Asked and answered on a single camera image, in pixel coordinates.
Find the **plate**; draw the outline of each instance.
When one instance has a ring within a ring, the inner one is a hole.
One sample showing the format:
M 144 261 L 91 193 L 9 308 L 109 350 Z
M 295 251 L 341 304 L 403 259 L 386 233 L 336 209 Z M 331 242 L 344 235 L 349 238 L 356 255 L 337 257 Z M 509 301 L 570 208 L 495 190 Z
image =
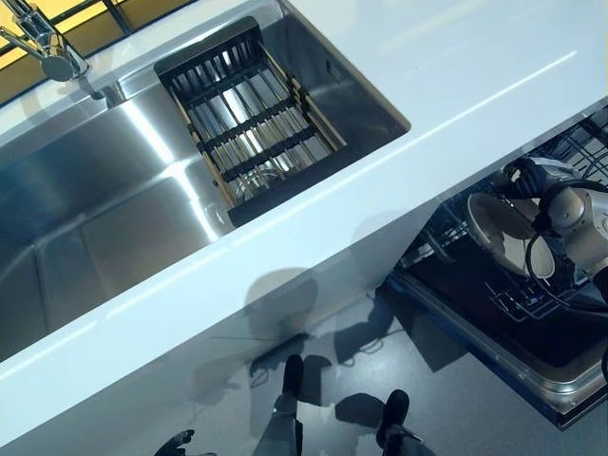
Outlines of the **plate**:
M 525 249 L 535 235 L 532 220 L 539 207 L 532 199 L 507 201 L 485 193 L 475 193 L 466 202 L 466 218 L 471 234 L 506 269 L 528 276 Z M 532 269 L 539 278 L 555 273 L 555 261 L 549 246 L 539 237 L 532 246 Z

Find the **shoe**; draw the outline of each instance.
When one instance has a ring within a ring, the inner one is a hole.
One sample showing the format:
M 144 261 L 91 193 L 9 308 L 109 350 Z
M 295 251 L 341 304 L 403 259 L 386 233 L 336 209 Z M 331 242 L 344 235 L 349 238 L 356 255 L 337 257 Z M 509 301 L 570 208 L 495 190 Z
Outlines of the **shoe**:
M 387 404 L 382 410 L 382 422 L 376 432 L 376 443 L 384 448 L 387 442 L 387 431 L 393 425 L 402 426 L 403 422 L 406 421 L 406 415 L 408 415 L 409 409 L 409 396 L 405 391 L 396 389 L 393 391 Z
M 304 376 L 304 362 L 298 354 L 292 354 L 287 358 L 285 371 L 283 372 L 283 393 L 290 392 L 298 397 L 302 389 L 302 378 Z

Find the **sink drying rack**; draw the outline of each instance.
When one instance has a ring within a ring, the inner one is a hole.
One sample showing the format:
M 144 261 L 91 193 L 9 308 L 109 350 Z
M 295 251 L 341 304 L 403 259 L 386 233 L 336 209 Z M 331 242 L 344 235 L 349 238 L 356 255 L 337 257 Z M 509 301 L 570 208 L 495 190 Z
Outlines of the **sink drying rack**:
M 244 18 L 155 67 L 230 208 L 346 145 Z

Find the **sink basin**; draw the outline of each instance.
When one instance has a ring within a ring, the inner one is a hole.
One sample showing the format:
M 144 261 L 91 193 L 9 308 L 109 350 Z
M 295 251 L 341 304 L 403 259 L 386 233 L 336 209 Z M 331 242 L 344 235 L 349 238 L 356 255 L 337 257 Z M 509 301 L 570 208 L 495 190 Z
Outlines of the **sink basin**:
M 160 84 L 56 126 L 0 151 L 0 360 L 233 229 Z
M 251 14 L 271 60 L 302 84 L 298 96 L 337 130 L 340 150 L 298 180 L 286 182 L 286 168 L 264 198 L 235 207 L 252 180 L 226 198 L 204 138 L 193 137 L 158 72 L 175 52 L 122 78 L 118 101 L 85 99 L 0 147 L 0 361 L 408 131 L 295 12 L 266 2 Z M 180 56 L 191 52 L 183 44 Z

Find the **metal grate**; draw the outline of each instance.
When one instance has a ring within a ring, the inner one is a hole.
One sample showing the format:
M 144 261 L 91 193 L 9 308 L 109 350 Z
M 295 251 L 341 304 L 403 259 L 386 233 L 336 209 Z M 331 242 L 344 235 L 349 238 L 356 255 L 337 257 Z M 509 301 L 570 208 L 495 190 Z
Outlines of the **metal grate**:
M 608 106 L 537 147 L 529 155 L 568 162 L 585 179 L 608 185 L 607 140 Z M 499 194 L 488 178 L 443 203 L 401 258 L 400 265 L 407 268 L 431 255 L 450 261 L 447 247 L 451 243 L 464 236 L 475 240 L 468 231 L 465 210 L 468 196 L 476 192 Z M 546 285 L 555 295 L 567 300 L 576 295 L 588 279 L 567 258 L 559 241 L 550 238 L 546 241 L 556 262 L 556 272 L 546 280 Z M 496 268 L 499 271 L 496 279 L 484 283 L 487 299 L 513 320 L 542 319 L 560 307 L 533 280 L 512 274 L 498 263 Z
M 257 25 L 162 75 L 227 202 L 236 207 L 346 145 Z

